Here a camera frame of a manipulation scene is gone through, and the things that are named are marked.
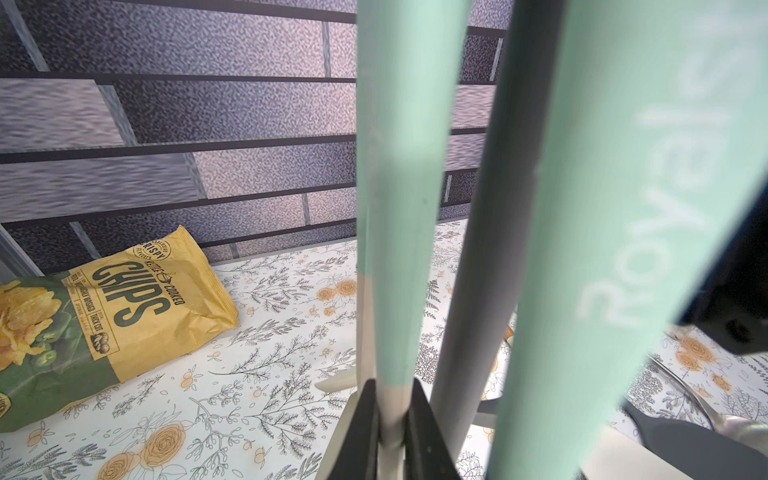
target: black plastic part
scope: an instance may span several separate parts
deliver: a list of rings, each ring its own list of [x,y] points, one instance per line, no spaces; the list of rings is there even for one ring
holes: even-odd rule
[[[461,480],[438,429],[422,384],[413,379],[406,413],[406,480]],[[328,480],[376,480],[379,409],[376,381],[368,380]]]
[[[768,189],[746,216],[682,323],[737,355],[768,351]]]
[[[768,479],[768,458],[751,447],[695,423],[650,417],[629,401],[623,408],[645,447],[693,480]]]
[[[370,379],[362,388],[328,480],[376,480],[378,454],[379,408],[376,406],[376,381]]]
[[[481,400],[478,405],[478,413],[488,413],[489,415],[496,415],[498,412],[498,404],[502,401],[501,397],[497,399]]]
[[[406,480],[461,480],[429,408],[419,380],[413,379],[406,414]]]

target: leaf pattern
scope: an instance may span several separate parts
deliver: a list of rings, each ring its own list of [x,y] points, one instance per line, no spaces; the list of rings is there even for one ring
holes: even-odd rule
[[[415,368],[425,383],[434,382],[465,225],[454,221],[435,230]],[[314,478],[351,393],[329,395],[313,383],[355,364],[355,296],[339,294],[338,285],[350,287],[356,279],[356,251],[356,242],[346,241],[214,267],[240,312],[236,329],[46,419],[47,443],[41,439],[33,452],[28,442],[40,436],[39,423],[4,434],[0,479],[97,478],[108,459],[139,453],[169,425],[184,430],[177,455],[147,475],[139,465],[125,480]],[[334,297],[319,299],[321,288],[333,290]],[[329,308],[333,311],[326,314]],[[695,329],[687,335],[665,336],[654,355],[716,410],[768,421],[768,354],[737,358]],[[510,355],[502,340],[486,399],[502,393]],[[685,369],[676,357],[681,353],[697,359],[700,370]],[[638,373],[627,397],[649,415],[708,426],[675,383],[653,366]],[[638,440],[621,410],[606,421]],[[492,431],[470,428],[456,463],[464,480],[485,477],[492,437]]]

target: orange rose pattern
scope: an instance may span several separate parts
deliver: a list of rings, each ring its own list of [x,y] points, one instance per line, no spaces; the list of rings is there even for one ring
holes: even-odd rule
[[[45,428],[45,422],[41,420],[40,428],[32,430],[29,434],[29,438],[27,439],[27,446],[34,447],[40,442],[42,442],[43,445],[47,445],[48,442],[45,441],[45,437],[48,435],[53,435],[53,433],[49,432],[48,429]]]
[[[317,290],[317,299],[321,302],[329,302],[336,296],[336,289],[333,288],[321,288]]]
[[[712,398],[712,395],[710,395],[710,393],[707,390],[705,390],[703,387],[696,386],[694,387],[694,389],[699,393],[699,395],[703,396],[705,399]]]
[[[678,362],[683,366],[684,369],[690,370],[691,372],[699,372],[701,370],[701,365],[699,365],[699,361],[696,359],[695,356],[691,355],[688,352],[677,352],[674,354],[675,358]]]
[[[270,452],[272,448],[270,447],[266,451],[264,450],[264,447],[259,447],[256,449],[256,454],[253,456],[253,461],[256,463],[256,465],[259,466],[259,470],[264,468],[264,462],[266,461],[266,454]]]
[[[98,471],[98,480],[121,480],[133,470],[139,462],[135,453],[121,453],[110,458]]]
[[[726,391],[726,392],[730,392],[730,390],[733,388],[733,387],[732,387],[732,386],[730,386],[730,384],[729,384],[729,383],[728,383],[728,382],[725,380],[725,378],[723,378],[723,377],[721,377],[721,376],[719,376],[719,375],[713,375],[713,376],[712,376],[712,381],[713,381],[713,382],[715,382],[715,385],[717,385],[718,387],[720,387],[720,389],[722,389],[722,390],[724,390],[724,391]]]
[[[714,363],[717,360],[712,351],[709,350],[702,342],[689,336],[683,338],[680,341],[680,346],[682,346],[688,353],[695,356],[702,362]]]
[[[168,463],[181,450],[186,437],[180,423],[171,423],[157,430],[141,451],[141,464],[154,468]]]
[[[492,444],[493,443],[493,432],[494,432],[494,429],[483,428],[482,431],[485,433],[485,436],[488,437],[488,443]]]
[[[357,282],[355,280],[342,280],[336,285],[336,291],[341,296],[352,296],[357,293]]]

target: crispy logo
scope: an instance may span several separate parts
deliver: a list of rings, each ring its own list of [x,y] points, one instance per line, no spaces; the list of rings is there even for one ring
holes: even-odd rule
[[[11,409],[11,399],[4,393],[0,393],[0,417]]]
[[[164,260],[170,255],[170,243],[165,240],[152,240],[134,247],[134,255],[145,260]]]

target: mint green handle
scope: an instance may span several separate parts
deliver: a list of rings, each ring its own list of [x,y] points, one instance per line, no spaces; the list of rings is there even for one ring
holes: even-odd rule
[[[580,0],[490,478],[567,480],[765,181],[764,2]]]
[[[358,4],[358,183],[367,182],[371,263],[362,267],[373,278],[376,368],[391,386],[413,379],[469,6]]]

